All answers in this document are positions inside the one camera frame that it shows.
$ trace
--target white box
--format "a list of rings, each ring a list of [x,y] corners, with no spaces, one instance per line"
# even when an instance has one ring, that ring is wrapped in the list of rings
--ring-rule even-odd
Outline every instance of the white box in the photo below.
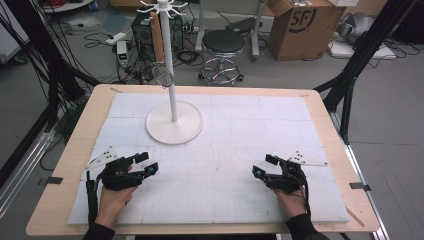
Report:
[[[328,0],[337,7],[354,7],[358,4],[359,0]]]

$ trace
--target cardboard box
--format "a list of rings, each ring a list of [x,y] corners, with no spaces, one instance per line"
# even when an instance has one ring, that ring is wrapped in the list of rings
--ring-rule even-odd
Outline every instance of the cardboard box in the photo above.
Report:
[[[268,0],[275,15],[268,48],[277,61],[322,57],[346,10],[327,0],[307,2],[296,6],[291,0]]]

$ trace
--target human arm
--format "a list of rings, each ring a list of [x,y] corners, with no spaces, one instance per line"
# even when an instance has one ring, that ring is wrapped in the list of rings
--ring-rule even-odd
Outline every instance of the human arm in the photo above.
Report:
[[[306,213],[305,199],[301,190],[296,190],[291,194],[286,194],[278,189],[273,189],[273,191],[277,195],[282,210],[289,219],[286,224],[293,240],[328,239],[312,225],[311,218]]]
[[[100,207],[94,221],[83,240],[107,240],[115,235],[113,227],[119,220],[119,215],[124,206],[131,201],[133,192],[137,187],[130,187],[119,191],[102,188]]]

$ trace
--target wooden table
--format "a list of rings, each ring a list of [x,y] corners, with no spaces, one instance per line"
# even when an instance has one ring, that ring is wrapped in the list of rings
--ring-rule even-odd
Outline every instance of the wooden table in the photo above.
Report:
[[[116,93],[166,93],[160,86],[99,85],[91,95],[81,118],[66,146],[52,177],[63,178],[61,184],[48,184],[28,225],[31,236],[83,235],[88,226],[68,225],[81,173],[108,115]],[[379,223],[372,206],[361,189],[351,189],[349,183],[360,182],[344,145],[334,128],[320,95],[313,90],[176,87],[177,94],[220,94],[285,96],[303,98],[314,122],[321,144],[332,167],[345,201],[350,221],[337,224],[315,224],[320,232],[375,232]],[[225,234],[225,233],[286,233],[284,224],[162,224],[119,225],[117,234]]]

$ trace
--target robotic hand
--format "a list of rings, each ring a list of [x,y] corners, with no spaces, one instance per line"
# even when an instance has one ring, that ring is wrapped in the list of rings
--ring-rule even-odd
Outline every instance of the robotic hand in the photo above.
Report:
[[[303,173],[300,164],[281,159],[277,156],[267,154],[265,161],[279,165],[282,174],[267,174],[266,171],[253,165],[252,173],[255,178],[262,180],[265,185],[271,189],[280,189],[287,194],[299,190],[306,183],[306,176]]]
[[[140,163],[147,159],[149,159],[149,154],[147,152],[141,154],[137,153],[128,158],[118,158],[115,150],[110,147],[103,154],[90,162],[90,164],[86,167],[89,224],[94,223],[97,217],[97,188],[100,180],[102,180],[105,188],[115,191],[138,186],[143,182],[144,179],[155,175],[159,170],[158,163],[153,163],[145,167],[142,171],[128,171],[129,167],[133,163]],[[105,164],[106,166],[104,170],[97,176],[96,181],[90,180],[90,170]]]

